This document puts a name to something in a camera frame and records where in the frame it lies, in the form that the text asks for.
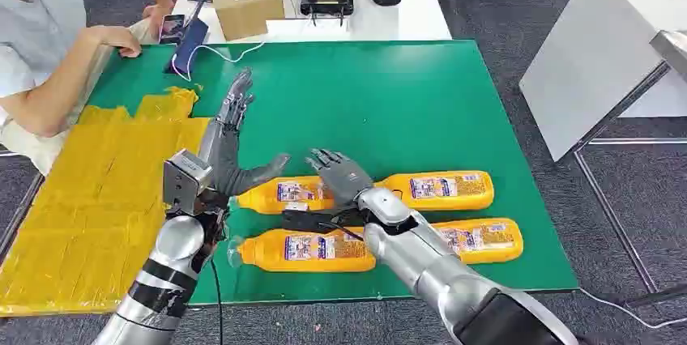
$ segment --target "floor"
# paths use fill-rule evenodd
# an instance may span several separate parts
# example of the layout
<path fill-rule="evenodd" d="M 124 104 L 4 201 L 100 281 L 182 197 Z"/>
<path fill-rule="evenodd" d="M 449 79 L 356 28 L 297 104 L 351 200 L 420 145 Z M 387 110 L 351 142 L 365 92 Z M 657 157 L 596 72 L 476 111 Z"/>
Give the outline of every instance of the floor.
<path fill-rule="evenodd" d="M 127 25 L 151 0 L 85 0 L 90 24 Z M 439 0 L 454 38 L 477 40 L 547 208 L 581 285 L 609 300 L 644 292 L 627 255 L 572 160 L 553 164 L 518 81 L 567 0 Z M 610 135 L 683 135 L 684 119 L 620 120 Z M 660 287 L 684 281 L 687 266 L 687 150 L 679 147 L 584 153 Z M 33 171 L 26 161 L 0 159 L 0 228 L 26 190 Z M 593 344 L 687 343 L 687 327 L 648 330 L 623 313 L 580 292 L 536 295 L 573 332 Z M 687 315 L 687 299 L 638 310 L 650 321 Z M 450 340 L 418 300 L 292 306 L 224 307 L 225 343 L 422 343 Z M 107 317 L 69 316 L 0 322 L 0 343 L 90 343 Z M 189 311 L 176 344 L 218 342 L 217 309 Z"/>

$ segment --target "charging cable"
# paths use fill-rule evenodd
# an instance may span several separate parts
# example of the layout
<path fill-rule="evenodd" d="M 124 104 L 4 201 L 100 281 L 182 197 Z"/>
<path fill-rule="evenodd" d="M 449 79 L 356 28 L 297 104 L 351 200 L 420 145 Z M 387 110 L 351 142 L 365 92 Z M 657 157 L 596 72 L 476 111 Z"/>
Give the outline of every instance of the charging cable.
<path fill-rule="evenodd" d="M 652 325 L 650 323 L 644 322 L 640 317 L 634 315 L 631 311 L 629 311 L 628 309 L 626 309 L 620 305 L 616 305 L 615 303 L 609 302 L 607 300 L 603 300 L 597 296 L 593 296 L 589 291 L 585 290 L 584 288 L 580 288 L 579 290 L 582 292 L 582 294 L 589 296 L 591 299 L 596 300 L 599 303 L 603 303 L 604 305 L 609 305 L 609 306 L 615 307 L 616 309 L 619 309 L 623 313 L 628 314 L 629 316 L 636 319 L 639 323 L 648 327 L 649 329 L 660 329 L 660 328 L 665 327 L 665 326 L 670 326 L 670 325 L 675 325 L 677 323 L 687 322 L 687 317 L 684 317 L 684 318 L 673 319 L 671 321 L 665 321 L 665 322 L 658 323 L 656 325 Z"/>
<path fill-rule="evenodd" d="M 195 47 L 193 51 L 191 51 L 191 55 L 189 55 L 189 61 L 186 63 L 186 70 L 188 71 L 188 75 L 183 75 L 181 72 L 179 72 L 179 69 L 177 68 L 177 54 L 176 54 L 176 53 L 172 56 L 172 69 L 174 70 L 174 72 L 177 73 L 177 75 L 179 75 L 179 76 L 180 76 L 182 79 L 184 79 L 186 82 L 190 82 L 190 81 L 191 81 L 191 71 L 190 71 L 190 67 L 191 67 L 191 61 L 193 61 L 193 57 L 194 57 L 194 55 L 195 55 L 195 51 L 197 51 L 197 50 L 199 50 L 199 49 L 201 49 L 201 48 L 209 49 L 209 50 L 211 50 L 212 52 L 217 53 L 218 55 L 220 55 L 220 58 L 224 59 L 226 62 L 229 62 L 229 63 L 238 63 L 238 62 L 243 58 L 243 56 L 246 55 L 248 52 L 250 52 L 250 51 L 255 51 L 256 49 L 258 49 L 258 48 L 262 47 L 263 45 L 265 45 L 265 43 L 266 43 L 266 41 L 263 41 L 262 43 L 260 43 L 260 44 L 258 44 L 258 45 L 255 45 L 254 47 L 251 47 L 251 48 L 249 48 L 249 49 L 247 49 L 247 50 L 241 52 L 241 54 L 240 54 L 236 59 L 231 59 L 230 57 L 226 57 L 226 56 L 224 56 L 220 51 L 218 51 L 217 49 L 214 49 L 214 48 L 209 47 L 209 46 L 207 46 L 207 45 L 199 45 L 199 46 Z"/>

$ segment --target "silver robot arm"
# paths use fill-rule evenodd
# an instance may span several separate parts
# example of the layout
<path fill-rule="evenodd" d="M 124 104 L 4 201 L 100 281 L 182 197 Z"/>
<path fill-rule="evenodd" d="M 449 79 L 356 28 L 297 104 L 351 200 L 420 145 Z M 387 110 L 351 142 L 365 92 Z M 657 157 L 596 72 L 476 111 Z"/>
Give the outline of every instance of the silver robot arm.
<path fill-rule="evenodd" d="M 228 197 L 281 174 L 288 161 L 238 167 L 238 130 L 253 95 L 250 69 L 233 81 L 208 124 L 198 155 L 181 150 L 164 162 L 163 200 L 171 206 L 155 246 L 93 345 L 166 345 L 193 295 L 198 274 L 225 238 Z"/>
<path fill-rule="evenodd" d="M 367 189 L 357 204 L 369 212 L 365 243 L 370 251 L 439 314 L 455 343 L 578 344 L 539 301 L 461 262 L 437 229 L 391 191 Z"/>

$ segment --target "green table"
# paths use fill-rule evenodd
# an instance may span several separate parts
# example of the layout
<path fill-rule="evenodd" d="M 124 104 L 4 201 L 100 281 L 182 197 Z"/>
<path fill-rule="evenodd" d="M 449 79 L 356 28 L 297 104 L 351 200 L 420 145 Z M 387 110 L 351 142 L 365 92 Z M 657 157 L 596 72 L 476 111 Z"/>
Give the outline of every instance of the green table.
<path fill-rule="evenodd" d="M 232 45 L 231 50 L 236 56 L 249 47 Z M 163 93 L 170 86 L 195 87 L 162 73 L 171 56 L 170 47 L 151 46 L 135 60 L 113 57 L 90 104 L 123 104 L 133 113 L 145 94 Z M 311 147 L 326 147 L 357 160 L 375 180 L 393 173 L 487 171 L 496 191 L 491 207 L 426 213 L 427 219 L 514 219 L 523 233 L 523 255 L 474 268 L 513 288 L 578 286 L 474 41 L 267 44 L 238 65 L 201 50 L 193 83 L 203 90 L 193 116 L 214 115 L 243 66 L 253 68 L 255 94 L 241 131 L 244 168 L 286 151 L 293 158 L 284 175 L 310 175 L 304 156 Z M 277 228 L 279 222 L 277 215 L 232 209 L 228 223 L 232 236 L 247 237 Z M 226 244 L 218 248 L 215 263 L 225 302 L 409 296 L 381 264 L 353 274 L 232 268 Z M 214 279 L 206 268 L 191 303 L 215 303 L 215 299 Z"/>

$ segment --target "black cable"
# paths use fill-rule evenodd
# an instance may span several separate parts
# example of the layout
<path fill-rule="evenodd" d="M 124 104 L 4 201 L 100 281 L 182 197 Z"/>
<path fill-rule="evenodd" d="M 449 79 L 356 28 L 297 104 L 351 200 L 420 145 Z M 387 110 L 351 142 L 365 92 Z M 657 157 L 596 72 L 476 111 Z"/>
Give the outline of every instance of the black cable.
<path fill-rule="evenodd" d="M 358 236 L 358 235 L 355 234 L 354 232 L 351 232 L 350 230 L 344 228 L 343 226 L 341 226 L 341 225 L 339 225 L 339 224 L 335 224 L 335 223 L 333 223 L 333 222 L 327 222 L 327 221 L 319 221 L 319 223 L 320 223 L 321 225 L 328 226 L 328 227 L 330 227 L 330 228 L 337 228 L 337 229 L 343 230 L 344 233 L 346 233 L 346 234 L 348 234 L 349 236 L 355 238 L 356 240 L 364 241 L 364 240 L 363 240 L 363 237 Z"/>
<path fill-rule="evenodd" d="M 217 286 L 217 307 L 220 308 L 220 345 L 224 345 L 224 317 L 222 314 L 222 295 L 220 294 L 220 277 L 217 275 L 215 260 L 210 260 L 212 273 L 215 274 L 215 286 Z"/>

